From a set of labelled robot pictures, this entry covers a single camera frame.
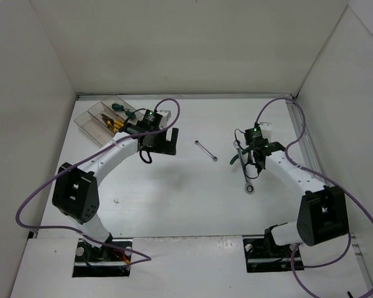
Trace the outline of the green stubby flathead screwdriver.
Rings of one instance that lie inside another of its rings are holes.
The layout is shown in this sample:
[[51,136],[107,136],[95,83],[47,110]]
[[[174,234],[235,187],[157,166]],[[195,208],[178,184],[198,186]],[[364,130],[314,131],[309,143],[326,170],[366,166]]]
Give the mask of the green stubby flathead screwdriver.
[[112,110],[117,111],[117,112],[131,112],[130,109],[126,109],[123,105],[120,105],[118,103],[113,103],[111,105],[111,108]]

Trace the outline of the green stubby Phillips screwdriver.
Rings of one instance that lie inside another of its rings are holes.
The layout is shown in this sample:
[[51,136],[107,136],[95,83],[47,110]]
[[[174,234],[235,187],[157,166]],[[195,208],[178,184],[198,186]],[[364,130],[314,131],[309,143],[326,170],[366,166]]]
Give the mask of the green stubby Phillips screwdriver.
[[125,115],[127,116],[127,118],[129,120],[130,119],[134,120],[136,118],[136,112],[135,111],[126,110]]

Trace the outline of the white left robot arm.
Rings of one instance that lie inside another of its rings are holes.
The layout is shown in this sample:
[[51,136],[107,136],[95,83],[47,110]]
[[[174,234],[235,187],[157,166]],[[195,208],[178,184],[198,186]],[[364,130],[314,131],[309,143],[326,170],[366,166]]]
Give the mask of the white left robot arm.
[[112,252],[112,235],[98,216],[99,185],[115,167],[136,153],[147,164],[151,164],[153,153],[175,155],[178,129],[172,129],[170,140],[163,130],[170,118],[170,111],[147,110],[135,124],[126,124],[124,130],[115,133],[103,147],[104,153],[57,179],[52,204],[89,238],[89,252],[97,260],[106,260]]

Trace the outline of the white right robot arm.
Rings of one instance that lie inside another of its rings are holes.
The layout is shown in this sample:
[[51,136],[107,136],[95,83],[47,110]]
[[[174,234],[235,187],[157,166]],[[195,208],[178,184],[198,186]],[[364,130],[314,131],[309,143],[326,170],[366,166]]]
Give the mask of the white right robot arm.
[[285,245],[315,246],[349,233],[345,193],[339,186],[329,187],[293,165],[287,160],[285,147],[279,142],[268,141],[259,124],[247,129],[244,138],[257,171],[264,169],[272,173],[300,203],[295,222],[269,228],[270,236],[262,241],[268,255],[278,255]]

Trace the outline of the yellow needle-nose pliers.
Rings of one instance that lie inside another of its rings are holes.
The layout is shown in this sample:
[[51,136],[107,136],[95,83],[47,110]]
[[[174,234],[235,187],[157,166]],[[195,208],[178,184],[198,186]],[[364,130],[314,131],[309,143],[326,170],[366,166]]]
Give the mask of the yellow needle-nose pliers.
[[111,122],[120,122],[118,120],[115,120],[115,119],[112,119],[110,118],[109,116],[105,115],[105,114],[101,114],[101,118],[102,120],[106,123],[107,121],[111,121]]

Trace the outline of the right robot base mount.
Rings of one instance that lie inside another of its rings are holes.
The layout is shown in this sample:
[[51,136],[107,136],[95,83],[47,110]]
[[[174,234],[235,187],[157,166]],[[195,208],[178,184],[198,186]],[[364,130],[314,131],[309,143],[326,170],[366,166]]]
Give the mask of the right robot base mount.
[[244,237],[244,256],[248,273],[282,273],[292,271],[290,245],[276,245],[267,228],[263,235]]

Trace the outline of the large silver ratchet wrench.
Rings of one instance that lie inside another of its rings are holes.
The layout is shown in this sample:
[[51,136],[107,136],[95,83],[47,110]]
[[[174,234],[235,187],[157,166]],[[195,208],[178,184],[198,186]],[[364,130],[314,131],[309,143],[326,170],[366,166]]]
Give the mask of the large silver ratchet wrench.
[[251,184],[251,180],[248,178],[248,174],[247,174],[247,171],[246,171],[246,166],[244,164],[244,160],[243,160],[243,156],[242,156],[242,150],[240,149],[237,141],[234,141],[234,147],[237,150],[237,158],[238,158],[239,163],[241,165],[244,180],[245,180],[244,190],[245,190],[246,193],[252,194],[254,192],[254,187]]

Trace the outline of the green handled pliers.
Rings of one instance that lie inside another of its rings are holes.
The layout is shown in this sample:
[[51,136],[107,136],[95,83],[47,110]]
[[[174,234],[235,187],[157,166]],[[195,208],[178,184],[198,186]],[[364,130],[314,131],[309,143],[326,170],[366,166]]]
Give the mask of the green handled pliers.
[[[236,148],[241,151],[242,156],[247,155],[247,161],[246,161],[246,163],[248,165],[252,165],[253,164],[253,159],[252,159],[252,154],[251,154],[252,147],[248,146],[246,148],[242,148],[242,147],[236,147]],[[233,165],[236,162],[236,160],[238,160],[238,159],[239,159],[239,155],[238,154],[234,155],[231,158],[229,164]]]

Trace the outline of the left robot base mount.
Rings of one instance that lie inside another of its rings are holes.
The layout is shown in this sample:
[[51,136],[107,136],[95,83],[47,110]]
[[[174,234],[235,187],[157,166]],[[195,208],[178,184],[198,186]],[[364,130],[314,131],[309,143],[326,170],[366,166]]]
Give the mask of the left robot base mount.
[[75,250],[73,278],[123,278],[131,273],[131,253],[119,248],[97,248],[79,239]]

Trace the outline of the yellow black cutting pliers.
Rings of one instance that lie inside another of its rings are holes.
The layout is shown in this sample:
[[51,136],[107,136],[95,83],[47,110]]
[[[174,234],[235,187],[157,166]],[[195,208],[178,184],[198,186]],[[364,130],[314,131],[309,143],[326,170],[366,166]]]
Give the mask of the yellow black cutting pliers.
[[106,126],[112,133],[117,133],[123,128],[124,124],[122,122],[107,121]]

